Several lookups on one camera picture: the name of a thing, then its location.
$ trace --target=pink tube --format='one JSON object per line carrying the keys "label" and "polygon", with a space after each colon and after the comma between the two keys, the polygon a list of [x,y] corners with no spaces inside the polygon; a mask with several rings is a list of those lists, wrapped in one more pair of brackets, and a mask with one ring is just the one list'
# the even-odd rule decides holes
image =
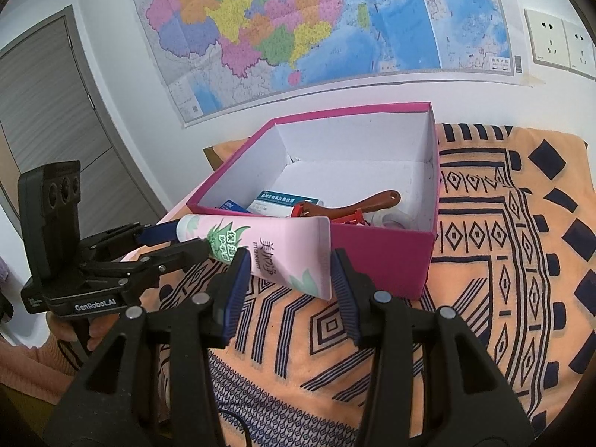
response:
{"label": "pink tube", "polygon": [[254,276],[324,300],[332,298],[327,217],[186,215],[178,222],[177,235],[180,242],[208,240],[214,259],[227,264],[238,247],[245,247]]}

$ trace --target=gray door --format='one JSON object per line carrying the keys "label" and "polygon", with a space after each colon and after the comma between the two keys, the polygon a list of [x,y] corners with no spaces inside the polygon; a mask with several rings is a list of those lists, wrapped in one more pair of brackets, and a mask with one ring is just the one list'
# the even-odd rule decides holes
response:
{"label": "gray door", "polygon": [[81,163],[79,222],[85,237],[130,222],[155,223],[99,121],[58,18],[0,54],[0,124],[10,150],[0,182],[13,209],[19,174],[52,161]]}

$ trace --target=lavender cloth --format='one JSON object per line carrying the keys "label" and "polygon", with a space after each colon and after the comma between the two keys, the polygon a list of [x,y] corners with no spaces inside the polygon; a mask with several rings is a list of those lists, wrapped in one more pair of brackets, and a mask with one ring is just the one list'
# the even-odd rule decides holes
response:
{"label": "lavender cloth", "polygon": [[2,260],[2,257],[0,257],[0,282],[6,282],[7,278],[8,278],[8,266],[6,265],[4,260]]}

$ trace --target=door frame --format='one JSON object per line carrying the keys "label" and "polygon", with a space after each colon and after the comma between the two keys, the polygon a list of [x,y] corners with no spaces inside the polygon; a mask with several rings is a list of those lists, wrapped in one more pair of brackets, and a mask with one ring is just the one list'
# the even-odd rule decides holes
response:
{"label": "door frame", "polygon": [[[138,187],[141,195],[147,200],[149,206],[153,209],[158,217],[163,217],[167,210],[160,202],[157,195],[145,180],[145,177],[141,173],[141,170],[136,166],[135,160],[130,155],[124,141],[122,140],[118,130],[116,129],[114,122],[111,119],[110,113],[105,107],[105,103],[101,98],[101,94],[97,85],[95,84],[95,80],[93,78],[93,73],[91,73],[91,69],[89,67],[89,62],[85,56],[85,50],[83,49],[83,44],[80,41],[79,31],[76,24],[75,19],[75,12],[73,10],[72,5],[67,6],[63,10],[41,20],[36,25],[32,26],[25,32],[16,37],[13,41],[11,41],[7,46],[3,49],[0,49],[0,59],[7,55],[14,47],[19,45],[23,40],[33,35],[35,32],[44,28],[44,26],[48,25],[49,23],[55,22],[59,19],[64,19],[64,26],[66,27],[66,33],[68,35],[70,41],[70,47],[73,53],[74,62],[76,67],[79,71],[79,76],[83,86],[87,92],[89,97],[90,103],[95,111],[97,119],[101,124],[105,135],[107,136],[109,142],[111,143],[112,147],[118,158],[120,159],[124,169],[128,172],[130,177],[132,178],[135,185]],[[6,137],[4,136],[4,132],[1,129],[0,123],[0,147],[4,149],[10,149],[8,146],[8,142],[6,142]],[[8,160],[12,160],[14,162],[14,158],[12,156],[7,156]],[[18,170],[16,162],[14,162],[14,167]],[[21,232],[21,224],[19,219],[19,210],[16,210],[15,207],[11,204],[11,201],[8,199],[6,191],[0,182],[0,206],[4,209],[4,212],[7,214],[8,219],[13,224],[14,228],[17,230],[19,235],[22,236]]]}

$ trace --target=metal screw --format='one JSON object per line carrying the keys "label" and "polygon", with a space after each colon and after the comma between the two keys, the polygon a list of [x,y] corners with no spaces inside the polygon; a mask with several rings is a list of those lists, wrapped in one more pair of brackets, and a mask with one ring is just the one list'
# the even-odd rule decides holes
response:
{"label": "metal screw", "polygon": [[374,300],[381,304],[387,304],[391,302],[391,294],[387,291],[377,291],[374,293]]}
{"label": "metal screw", "polygon": [[206,292],[197,292],[197,294],[193,295],[193,303],[195,303],[197,306],[200,306],[201,304],[207,304],[210,299],[210,295],[208,295]]}
{"label": "metal screw", "polygon": [[130,306],[128,309],[126,309],[126,312],[124,314],[126,314],[126,317],[128,319],[136,319],[136,318],[140,318],[142,316],[143,313],[143,308],[141,306]]}
{"label": "metal screw", "polygon": [[439,314],[445,319],[453,319],[456,316],[455,309],[449,306],[443,306],[439,309]]}

